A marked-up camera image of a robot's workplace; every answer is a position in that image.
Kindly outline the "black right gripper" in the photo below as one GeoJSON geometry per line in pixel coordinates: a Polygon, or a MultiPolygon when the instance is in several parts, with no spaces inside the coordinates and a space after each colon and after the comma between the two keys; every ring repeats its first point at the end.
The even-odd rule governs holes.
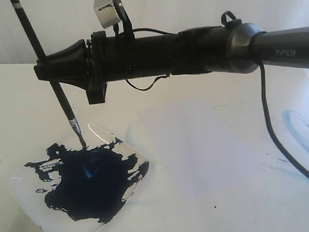
{"type": "Polygon", "coordinates": [[[91,35],[91,69],[88,81],[88,56],[84,40],[48,55],[55,65],[52,76],[59,83],[86,91],[89,104],[105,102],[107,83],[148,76],[171,74],[176,63],[169,54],[176,34],[127,40],[124,35],[108,37],[103,31],[91,35]]]}

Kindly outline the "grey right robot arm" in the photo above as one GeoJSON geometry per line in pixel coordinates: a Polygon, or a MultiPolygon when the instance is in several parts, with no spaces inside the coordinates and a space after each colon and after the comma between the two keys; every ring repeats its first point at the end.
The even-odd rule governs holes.
{"type": "Polygon", "coordinates": [[[263,32],[252,23],[188,29],[177,34],[136,38],[92,34],[63,52],[39,62],[39,80],[84,89],[90,104],[105,102],[107,83],[165,74],[251,73],[259,63],[309,66],[308,28],[263,32]]]}

